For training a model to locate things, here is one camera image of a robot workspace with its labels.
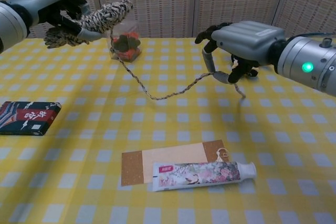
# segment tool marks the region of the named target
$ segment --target dark red book cover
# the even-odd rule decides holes
[[[0,134],[44,135],[55,120],[58,102],[11,102],[0,107]]]

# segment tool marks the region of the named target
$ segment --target coiled rope bundle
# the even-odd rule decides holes
[[[129,0],[122,0],[120,2],[115,2],[107,5],[103,5],[103,8],[97,10],[89,15],[82,15],[80,20],[73,20],[79,24],[80,27],[85,28],[89,31],[96,31],[101,34],[104,34],[110,31],[111,37],[111,48],[110,51],[114,52],[113,48],[113,28],[115,25],[122,22],[126,15],[133,9],[133,4]],[[87,45],[90,43],[89,41],[82,40],[77,38],[76,36],[63,31],[59,27],[52,27],[47,30],[46,37],[44,39],[45,45],[48,49],[58,48],[64,46],[66,44],[70,46],[77,46],[82,43],[86,43]],[[187,90],[189,90],[193,85],[198,83],[204,77],[211,76],[215,72],[204,73],[200,75],[200,77],[196,78],[190,85],[188,85],[184,90],[180,92],[174,92],[163,97],[154,97],[152,96],[143,85],[143,83],[139,80],[139,78],[125,65],[123,60],[120,57],[117,57],[117,60],[122,64],[122,66],[126,69],[126,71],[138,82],[138,84],[142,87],[143,92],[152,100],[164,100],[174,95],[183,94]],[[234,84],[236,91],[245,98],[246,96],[239,90],[237,84]]]

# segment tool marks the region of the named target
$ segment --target yellow checkered tablecloth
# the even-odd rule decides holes
[[[143,39],[128,66],[155,96],[206,72],[193,39]],[[229,54],[215,52],[229,72]],[[58,101],[45,136],[0,136],[0,223],[318,223],[336,221],[335,99],[262,68],[247,99],[207,77],[152,101],[107,41],[47,50],[26,39],[0,55],[0,99]],[[222,139],[258,176],[155,193],[120,186],[121,153]]]

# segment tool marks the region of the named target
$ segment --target robotic hand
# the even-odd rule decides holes
[[[209,40],[202,50],[206,67],[220,82],[234,84],[253,67],[273,65],[277,74],[336,97],[336,48],[331,38],[322,43],[305,35],[286,40],[279,27],[242,21],[211,26],[195,43],[203,39]],[[218,47],[238,60],[231,74],[216,71],[212,52]]]
[[[94,41],[103,37],[103,34],[83,29],[62,16],[62,10],[72,19],[79,19],[81,15],[90,13],[86,0],[0,1],[0,54],[24,40],[31,27],[45,22],[83,40]]]

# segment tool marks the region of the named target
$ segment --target floral toothpaste tube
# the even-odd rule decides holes
[[[154,163],[153,191],[238,183],[256,176],[257,171],[253,163]]]

